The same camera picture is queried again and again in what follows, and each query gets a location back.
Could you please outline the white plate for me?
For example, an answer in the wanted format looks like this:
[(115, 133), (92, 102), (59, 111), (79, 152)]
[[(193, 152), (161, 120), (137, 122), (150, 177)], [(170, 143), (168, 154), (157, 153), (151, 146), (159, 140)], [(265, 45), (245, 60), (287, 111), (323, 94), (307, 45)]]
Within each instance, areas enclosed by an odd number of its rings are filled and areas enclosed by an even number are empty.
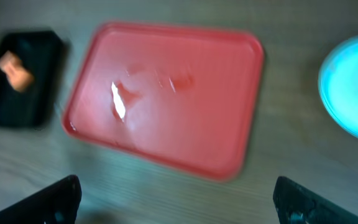
[(332, 119), (358, 138), (358, 36), (340, 43), (324, 59), (318, 90)]

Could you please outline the orange sponge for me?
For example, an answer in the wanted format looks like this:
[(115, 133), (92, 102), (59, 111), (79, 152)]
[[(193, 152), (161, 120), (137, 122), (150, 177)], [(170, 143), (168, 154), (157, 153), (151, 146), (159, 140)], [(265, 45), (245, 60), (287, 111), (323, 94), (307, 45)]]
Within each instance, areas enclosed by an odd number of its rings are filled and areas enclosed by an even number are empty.
[(17, 92), (25, 92), (35, 78), (26, 68), (22, 60), (11, 51), (5, 52), (0, 58), (0, 70), (6, 74), (8, 83)]

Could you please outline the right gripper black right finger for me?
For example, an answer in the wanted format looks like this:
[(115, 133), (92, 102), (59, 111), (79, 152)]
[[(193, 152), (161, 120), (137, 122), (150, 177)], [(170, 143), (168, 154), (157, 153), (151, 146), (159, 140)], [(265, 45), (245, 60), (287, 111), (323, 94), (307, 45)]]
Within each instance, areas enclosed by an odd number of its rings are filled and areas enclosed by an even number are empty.
[(273, 202), (280, 224), (358, 224), (358, 216), (288, 177), (278, 177)]

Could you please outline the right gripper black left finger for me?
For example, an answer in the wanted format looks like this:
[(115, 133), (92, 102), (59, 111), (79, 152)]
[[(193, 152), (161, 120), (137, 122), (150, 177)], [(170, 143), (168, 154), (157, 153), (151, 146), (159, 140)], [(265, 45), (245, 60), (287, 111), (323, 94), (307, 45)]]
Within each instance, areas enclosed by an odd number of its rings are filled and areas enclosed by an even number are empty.
[(81, 202), (81, 185), (69, 175), (0, 211), (0, 224), (74, 224)]

